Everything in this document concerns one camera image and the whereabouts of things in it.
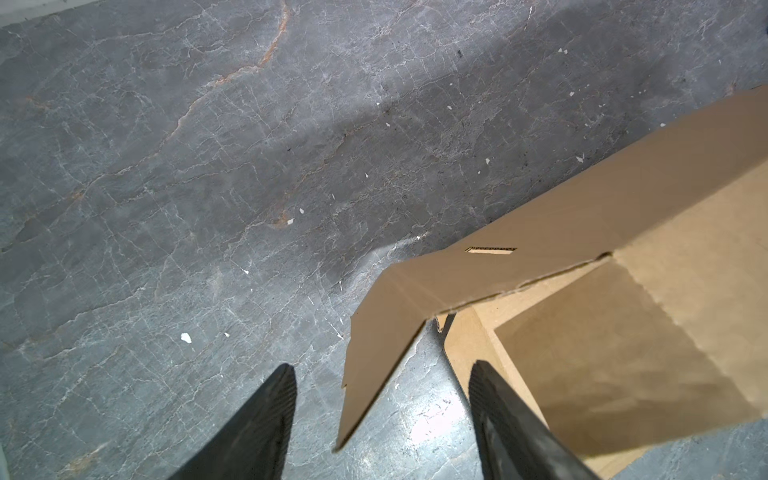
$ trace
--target open cardboard box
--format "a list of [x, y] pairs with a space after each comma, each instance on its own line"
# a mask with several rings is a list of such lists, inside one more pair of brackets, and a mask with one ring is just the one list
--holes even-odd
[[423, 323], [467, 390], [489, 361], [611, 477], [768, 412], [768, 86], [676, 121], [439, 252], [352, 317], [338, 446]]

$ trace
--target cardboard box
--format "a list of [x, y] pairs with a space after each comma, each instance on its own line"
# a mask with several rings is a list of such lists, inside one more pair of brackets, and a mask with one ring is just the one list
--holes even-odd
[[387, 268], [352, 317], [338, 446], [446, 313], [465, 392], [488, 360], [605, 478], [647, 445], [765, 415], [768, 86]]

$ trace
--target gray stone floor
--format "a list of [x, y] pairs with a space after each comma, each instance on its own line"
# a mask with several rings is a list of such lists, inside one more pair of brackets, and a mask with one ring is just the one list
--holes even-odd
[[[284, 478], [480, 478], [431, 327], [331, 453], [349, 315], [385, 266], [768, 81], [766, 18], [762, 0], [106, 0], [3, 28], [12, 475], [163, 478], [291, 362]], [[765, 479], [766, 445], [747, 425], [619, 478]]]

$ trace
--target corrugated cardboard edge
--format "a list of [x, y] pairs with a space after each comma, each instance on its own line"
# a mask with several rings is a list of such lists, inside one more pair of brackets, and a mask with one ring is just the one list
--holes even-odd
[[[336, 447], [423, 323], [593, 260], [712, 194], [768, 154], [768, 87], [648, 135], [445, 250], [387, 268], [352, 316]], [[468, 247], [514, 247], [511, 255]]]
[[621, 472], [632, 462], [643, 456], [650, 447], [641, 447], [639, 449], [627, 450], [625, 452], [600, 455], [599, 457], [586, 458], [584, 463], [598, 474], [603, 480], [613, 478], [618, 472]]

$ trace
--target box flap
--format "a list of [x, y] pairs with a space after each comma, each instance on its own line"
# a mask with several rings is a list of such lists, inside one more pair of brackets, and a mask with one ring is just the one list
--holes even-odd
[[760, 412], [611, 259], [496, 329], [573, 453], [635, 449]]
[[[352, 316], [337, 448], [425, 320], [591, 261], [680, 213], [768, 155], [768, 87], [717, 102], [439, 252], [386, 269]], [[509, 255], [470, 247], [515, 248]]]
[[614, 257], [768, 414], [768, 159]]

